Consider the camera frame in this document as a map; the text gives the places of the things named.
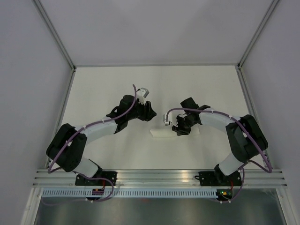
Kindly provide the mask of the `white cloth napkin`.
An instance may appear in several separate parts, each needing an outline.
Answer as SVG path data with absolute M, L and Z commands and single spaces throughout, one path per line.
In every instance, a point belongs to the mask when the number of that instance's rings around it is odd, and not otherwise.
M 188 137 L 188 136 L 199 136 L 200 131 L 197 128 L 191 129 L 188 135 L 177 135 L 176 132 L 172 131 L 171 128 L 152 128 L 150 134 L 153 138 L 175 138 L 175 137 Z

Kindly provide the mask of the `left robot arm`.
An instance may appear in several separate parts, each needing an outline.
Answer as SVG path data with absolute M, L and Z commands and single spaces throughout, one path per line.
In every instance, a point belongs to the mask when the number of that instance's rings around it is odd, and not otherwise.
M 93 186 L 100 184 L 102 168 L 83 156 L 86 146 L 104 136 L 122 131 L 131 120 L 148 122 L 156 115 L 150 101 L 141 96 L 124 95 L 119 105 L 99 121 L 81 127 L 63 124 L 46 150 L 52 160 L 48 173 L 62 169 L 83 176 Z

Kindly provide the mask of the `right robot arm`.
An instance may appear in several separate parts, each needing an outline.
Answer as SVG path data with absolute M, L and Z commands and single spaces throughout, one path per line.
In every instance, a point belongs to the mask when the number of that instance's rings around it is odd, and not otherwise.
M 272 171 L 264 154 L 269 146 L 267 139 L 252 115 L 231 116 L 216 111 L 209 105 L 199 106 L 191 97 L 180 105 L 180 108 L 170 109 L 165 115 L 165 124 L 171 124 L 172 131 L 177 136 L 189 135 L 195 125 L 210 126 L 227 135 L 231 153 L 214 168 L 214 180 L 217 184 L 228 183 L 231 174 L 242 169 L 257 155 L 261 155 L 267 165 L 265 171 Z

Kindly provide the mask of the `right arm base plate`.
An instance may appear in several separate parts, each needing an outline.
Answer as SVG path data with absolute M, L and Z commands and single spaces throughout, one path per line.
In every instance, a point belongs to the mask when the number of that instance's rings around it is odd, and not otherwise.
M 242 178 L 238 171 L 229 176 L 216 171 L 200 171 L 194 178 L 200 182 L 201 187 L 238 187 L 242 184 Z

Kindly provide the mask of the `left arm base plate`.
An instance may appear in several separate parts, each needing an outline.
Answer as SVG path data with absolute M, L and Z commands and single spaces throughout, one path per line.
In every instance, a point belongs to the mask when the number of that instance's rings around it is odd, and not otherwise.
M 115 186 L 117 181 L 116 171 L 101 171 L 97 172 L 92 178 L 86 178 L 81 174 L 76 176 L 76 186 Z

